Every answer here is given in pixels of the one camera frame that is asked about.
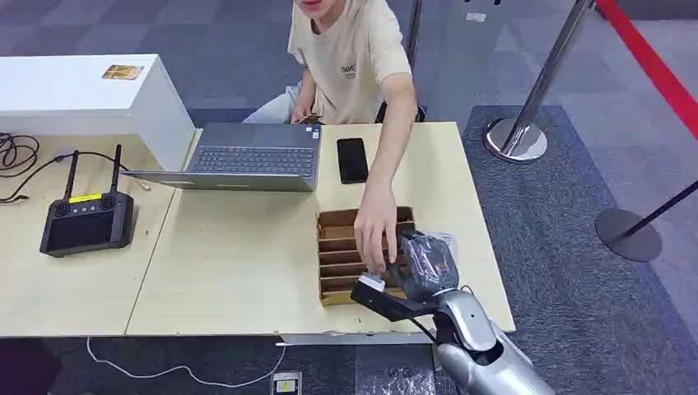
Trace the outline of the person's left hand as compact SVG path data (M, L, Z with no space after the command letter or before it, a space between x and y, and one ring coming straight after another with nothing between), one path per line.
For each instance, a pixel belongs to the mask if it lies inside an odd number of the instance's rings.
M369 179L354 223L356 247L372 276L383 276L398 256L397 207L388 179Z

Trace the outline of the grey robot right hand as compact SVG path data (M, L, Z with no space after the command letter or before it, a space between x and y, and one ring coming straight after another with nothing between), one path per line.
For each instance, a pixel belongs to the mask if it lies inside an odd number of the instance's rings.
M407 264L408 273L397 262L387 263L389 275L405 296L426 302L459 285L459 272L453 251L455 238L447 233L405 230L396 236L398 256Z

